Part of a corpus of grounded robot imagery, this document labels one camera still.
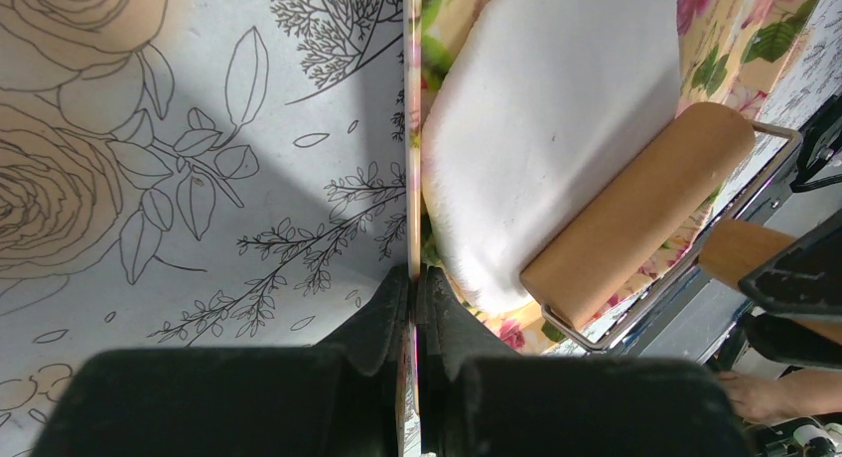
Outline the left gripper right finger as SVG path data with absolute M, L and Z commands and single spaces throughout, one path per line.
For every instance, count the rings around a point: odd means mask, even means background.
M 675 359 L 524 356 L 427 267 L 415 296 L 423 453 L 437 456 L 748 456 L 724 392 Z

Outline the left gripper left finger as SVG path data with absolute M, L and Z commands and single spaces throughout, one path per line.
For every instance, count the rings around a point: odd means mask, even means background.
M 309 347 L 122 349 L 89 359 L 36 456 L 397 456 L 409 276 Z

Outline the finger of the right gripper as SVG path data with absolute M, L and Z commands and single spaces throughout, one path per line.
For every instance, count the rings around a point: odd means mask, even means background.
M 795 322 L 769 314 L 747 315 L 748 344 L 764 358 L 791 366 L 841 370 L 841 345 Z
M 740 279 L 739 289 L 774 315 L 841 321 L 841 213 Z

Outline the wooden double-ended roller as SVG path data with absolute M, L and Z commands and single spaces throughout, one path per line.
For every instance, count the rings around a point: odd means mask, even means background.
M 759 196 L 805 136 L 713 102 L 693 104 L 673 119 L 521 272 L 520 281 L 540 304 L 545 321 L 590 353 L 604 353 L 621 341 L 663 291 L 693 267 L 699 245 L 690 246 L 614 330 L 591 340 L 583 329 L 726 180 L 752 151 L 758 134 L 779 138 L 783 145 L 722 210 L 720 222 L 736 218 Z

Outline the floral cutting board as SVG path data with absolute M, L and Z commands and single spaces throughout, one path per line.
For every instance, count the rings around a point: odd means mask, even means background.
M 439 255 L 423 194 L 421 134 L 433 101 L 474 24 L 491 0 L 411 1 L 411 140 L 420 170 L 421 255 L 443 268 L 457 300 L 488 330 L 525 355 L 543 355 L 569 341 L 530 301 L 490 314 L 462 295 Z M 680 91 L 676 112 L 717 102 L 747 117 L 759 114 L 814 26 L 825 0 L 677 0 Z

